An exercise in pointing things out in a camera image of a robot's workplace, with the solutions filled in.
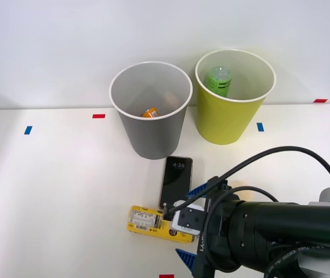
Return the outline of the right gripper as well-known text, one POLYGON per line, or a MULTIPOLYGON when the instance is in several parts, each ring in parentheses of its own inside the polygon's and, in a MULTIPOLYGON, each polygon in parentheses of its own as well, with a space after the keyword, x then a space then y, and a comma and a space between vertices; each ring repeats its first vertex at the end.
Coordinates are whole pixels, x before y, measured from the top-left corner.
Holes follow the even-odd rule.
POLYGON ((176 249, 177 255, 191 272, 192 277, 214 277, 217 270, 224 273, 236 271, 236 263, 232 259, 227 238, 227 227, 233 206, 222 201, 212 213, 209 212, 218 197, 229 191, 231 187, 228 186, 228 180, 222 180, 210 191, 205 192, 218 180, 219 177, 212 177, 186 194, 186 197, 191 199, 203 193, 201 197, 206 199, 206 216, 210 218, 207 231, 201 233, 198 241, 197 254, 176 249))

